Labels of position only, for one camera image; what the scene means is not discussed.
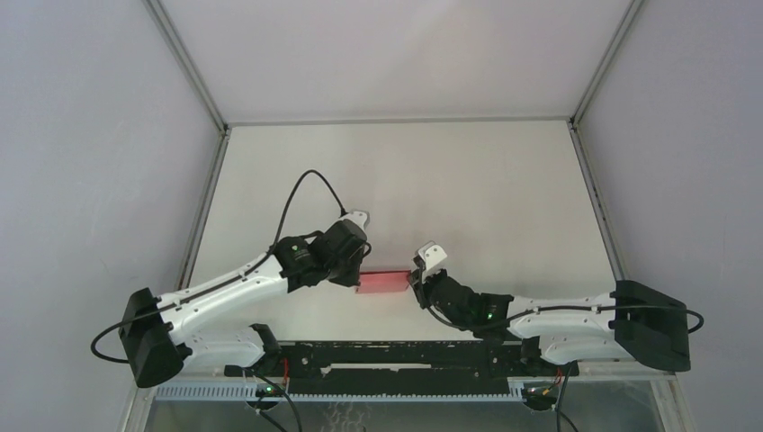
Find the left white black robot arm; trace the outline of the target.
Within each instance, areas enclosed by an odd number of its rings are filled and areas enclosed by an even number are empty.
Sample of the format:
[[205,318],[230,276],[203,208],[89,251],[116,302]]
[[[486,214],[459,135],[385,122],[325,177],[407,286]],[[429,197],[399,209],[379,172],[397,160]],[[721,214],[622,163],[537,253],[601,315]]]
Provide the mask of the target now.
[[257,259],[191,288],[134,292],[118,335],[136,385],[150,388],[180,374],[202,353],[194,334],[246,306],[323,281],[358,285],[369,219],[351,211],[325,231],[281,238]]

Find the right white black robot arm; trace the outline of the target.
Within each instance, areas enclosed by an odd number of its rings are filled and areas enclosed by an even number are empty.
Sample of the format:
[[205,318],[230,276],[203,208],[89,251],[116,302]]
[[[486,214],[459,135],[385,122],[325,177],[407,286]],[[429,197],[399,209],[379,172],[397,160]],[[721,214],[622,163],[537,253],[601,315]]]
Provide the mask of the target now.
[[561,300],[475,292],[446,270],[417,270],[409,281],[419,306],[447,327],[495,344],[529,342],[519,354],[530,374],[581,360],[624,358],[687,372],[689,336],[704,324],[682,301],[632,280],[616,281],[612,292]]

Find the pink cardboard box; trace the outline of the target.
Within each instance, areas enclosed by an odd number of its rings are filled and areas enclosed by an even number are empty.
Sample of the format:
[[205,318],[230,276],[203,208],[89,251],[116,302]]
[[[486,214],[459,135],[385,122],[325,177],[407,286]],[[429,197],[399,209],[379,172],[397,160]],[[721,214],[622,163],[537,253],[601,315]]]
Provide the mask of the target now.
[[409,270],[361,272],[355,292],[358,294],[405,292],[409,287],[409,276]]

